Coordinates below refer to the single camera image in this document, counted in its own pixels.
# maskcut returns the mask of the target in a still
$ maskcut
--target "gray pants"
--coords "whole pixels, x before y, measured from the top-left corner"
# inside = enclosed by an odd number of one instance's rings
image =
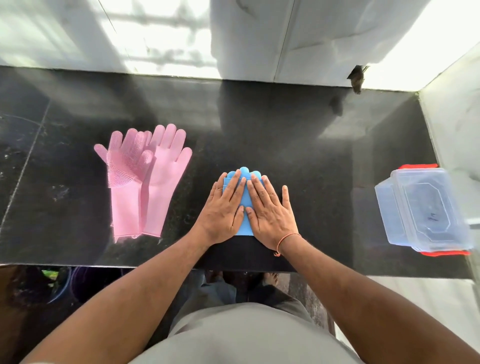
[[[201,287],[188,298],[187,302],[175,316],[170,331],[175,327],[177,322],[192,312],[204,308],[236,303],[236,295],[237,289],[225,283],[221,277],[217,277],[214,283],[202,284]],[[249,292],[248,302],[261,303],[313,323],[309,313],[299,300],[283,293],[272,285],[258,285],[253,291]]]

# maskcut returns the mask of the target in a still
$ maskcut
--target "folded blue glove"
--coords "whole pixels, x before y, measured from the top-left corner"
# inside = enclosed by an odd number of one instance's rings
[[[247,180],[252,179],[250,171],[248,170],[247,167],[240,168],[240,172],[241,172],[241,175],[240,175],[240,178],[239,178],[239,183],[240,183],[240,181],[243,177],[245,177]],[[254,173],[255,176],[257,176],[259,178],[259,180],[260,180],[260,182],[262,182],[262,184],[264,183],[262,181],[262,175],[260,174],[259,171],[254,170],[252,173]],[[225,187],[228,185],[228,183],[230,182],[230,180],[232,179],[234,174],[235,174],[235,171],[233,170],[232,172],[229,172],[227,174],[227,176],[223,179],[223,190],[222,191],[225,190]],[[248,189],[247,189],[246,184],[245,184],[245,190],[243,191],[243,195],[241,197],[240,205],[243,205],[243,207],[252,207],[253,208],[252,200],[250,199],[250,194],[248,193]],[[250,226],[250,221],[248,220],[247,211],[244,211],[244,213],[243,213],[243,221],[241,223],[239,232],[237,232],[236,235],[251,235],[251,236],[253,236],[253,231],[252,231],[252,228]]]

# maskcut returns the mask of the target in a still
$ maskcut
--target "bracelet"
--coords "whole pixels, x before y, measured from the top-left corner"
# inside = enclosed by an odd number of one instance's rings
[[[282,239],[280,239],[280,241],[278,242],[278,244],[276,245],[276,252],[274,253],[275,256],[280,256],[280,252],[278,251],[278,248],[280,247],[280,243],[288,236],[290,235],[298,235],[298,236],[301,236],[300,234],[298,234],[297,232],[291,232],[290,234],[287,234],[285,235]]]

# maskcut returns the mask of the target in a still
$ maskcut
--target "clear plastic container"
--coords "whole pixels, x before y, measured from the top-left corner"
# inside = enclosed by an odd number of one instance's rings
[[[375,192],[389,243],[423,252],[473,247],[443,168],[395,170]]]

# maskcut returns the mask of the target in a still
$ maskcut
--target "purple bucket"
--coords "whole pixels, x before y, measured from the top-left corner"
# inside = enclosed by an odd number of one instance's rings
[[[85,303],[121,276],[121,268],[77,267],[72,273],[70,290],[78,302]]]

